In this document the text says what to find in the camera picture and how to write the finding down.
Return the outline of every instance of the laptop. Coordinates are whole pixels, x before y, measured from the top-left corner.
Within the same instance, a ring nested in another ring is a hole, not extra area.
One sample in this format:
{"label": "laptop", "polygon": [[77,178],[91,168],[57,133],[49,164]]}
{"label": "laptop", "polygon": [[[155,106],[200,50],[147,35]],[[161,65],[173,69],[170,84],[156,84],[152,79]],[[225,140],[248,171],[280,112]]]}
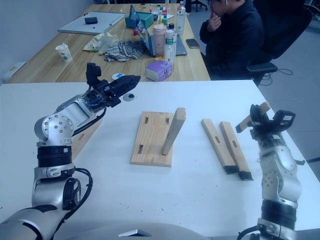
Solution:
{"label": "laptop", "polygon": [[[143,24],[135,8],[132,5],[130,7],[129,19],[133,25],[133,28],[137,31],[139,37],[143,41],[145,47],[148,49],[149,53],[153,57],[155,57],[156,56],[155,36],[149,34],[148,30],[146,29],[146,26]],[[176,36],[175,55],[176,56],[187,55],[187,50],[179,35]]]}

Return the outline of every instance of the purple box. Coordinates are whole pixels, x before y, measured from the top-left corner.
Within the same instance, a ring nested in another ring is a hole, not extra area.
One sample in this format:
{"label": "purple box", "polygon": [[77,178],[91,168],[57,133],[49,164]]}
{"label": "purple box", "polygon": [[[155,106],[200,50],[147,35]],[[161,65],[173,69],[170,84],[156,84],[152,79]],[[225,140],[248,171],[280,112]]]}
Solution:
{"label": "purple box", "polygon": [[162,82],[171,76],[172,64],[162,60],[155,61],[145,68],[145,76],[156,82]]}

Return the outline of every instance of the wooden stick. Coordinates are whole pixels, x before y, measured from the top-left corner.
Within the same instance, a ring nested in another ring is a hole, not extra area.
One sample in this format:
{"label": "wooden stick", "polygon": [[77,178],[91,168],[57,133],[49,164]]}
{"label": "wooden stick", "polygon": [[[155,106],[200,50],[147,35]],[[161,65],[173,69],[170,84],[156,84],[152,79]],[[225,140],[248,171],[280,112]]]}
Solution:
{"label": "wooden stick", "polygon": [[218,155],[218,158],[222,164],[223,169],[227,174],[236,174],[239,172],[235,161],[230,155],[226,143],[220,137],[214,123],[211,119],[202,119],[201,121],[206,134],[208,135],[210,142]]}
{"label": "wooden stick", "polygon": [[[270,110],[270,105],[267,101],[263,102],[261,105],[260,105],[260,111],[261,111],[261,114],[265,114],[266,112],[268,112]],[[241,133],[243,130],[245,130],[247,127],[248,127],[248,123],[251,121],[251,116],[250,114],[242,121],[240,122],[236,127],[235,127],[235,130],[236,132],[239,134]]]}
{"label": "wooden stick", "polygon": [[166,135],[166,138],[162,147],[163,155],[167,155],[169,153],[185,120],[186,120],[186,109],[184,107],[177,108],[174,113],[168,134]]}
{"label": "wooden stick", "polygon": [[231,123],[227,121],[222,121],[220,123],[220,128],[222,134],[226,141],[226,145],[229,149],[229,152],[235,161],[236,165],[239,168],[239,176],[242,180],[253,180],[249,166],[247,164],[244,153],[241,150],[239,142],[236,138],[236,135],[232,129]]}

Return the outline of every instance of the wooden block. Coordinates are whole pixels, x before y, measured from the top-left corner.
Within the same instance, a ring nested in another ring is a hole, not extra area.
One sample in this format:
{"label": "wooden block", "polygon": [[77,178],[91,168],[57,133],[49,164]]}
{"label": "wooden block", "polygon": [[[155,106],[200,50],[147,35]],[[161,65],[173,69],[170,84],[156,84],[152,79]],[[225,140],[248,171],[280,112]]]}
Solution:
{"label": "wooden block", "polygon": [[186,120],[186,109],[184,107],[178,107],[174,113],[168,134],[166,135],[166,138],[163,144],[163,148],[162,148],[163,155],[168,155],[185,120]]}
{"label": "wooden block", "polygon": [[171,167],[172,149],[162,154],[174,114],[143,111],[131,157],[131,164]]}
{"label": "wooden block", "polygon": [[201,121],[202,126],[206,134],[208,135],[212,146],[216,154],[219,157],[219,160],[227,174],[236,174],[239,172],[235,161],[233,160],[232,156],[230,155],[226,143],[220,137],[214,123],[211,119],[202,119]]}
{"label": "wooden block", "polygon": [[236,135],[232,129],[231,123],[222,121],[220,123],[222,134],[226,141],[229,152],[239,168],[239,176],[242,180],[253,180],[246,158],[241,150]]}
{"label": "wooden block", "polygon": [[[260,105],[260,111],[261,111],[261,114],[265,114],[266,112],[268,112],[270,110],[270,105],[267,101],[263,102],[261,105]],[[239,134],[241,133],[243,130],[245,130],[247,127],[248,127],[248,123],[251,121],[251,116],[250,114],[242,121],[240,122],[236,127],[235,127],[235,130],[236,132]]]}
{"label": "wooden block", "polygon": [[84,147],[84,145],[87,143],[87,141],[90,139],[92,134],[97,130],[97,128],[100,126],[102,122],[102,119],[97,121],[95,124],[93,124],[91,127],[87,128],[83,132],[80,132],[78,135],[75,135],[72,137],[72,161],[76,158],[78,153],[81,151],[81,149]]}

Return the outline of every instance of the striped cloth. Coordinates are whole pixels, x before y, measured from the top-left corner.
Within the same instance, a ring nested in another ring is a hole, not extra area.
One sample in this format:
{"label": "striped cloth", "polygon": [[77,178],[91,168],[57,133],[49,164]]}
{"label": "striped cloth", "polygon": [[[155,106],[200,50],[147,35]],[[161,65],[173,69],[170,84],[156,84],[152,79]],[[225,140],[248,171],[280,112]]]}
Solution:
{"label": "striped cloth", "polygon": [[104,53],[107,62],[126,62],[129,59],[137,60],[144,54],[146,47],[142,41],[119,41],[110,45]]}

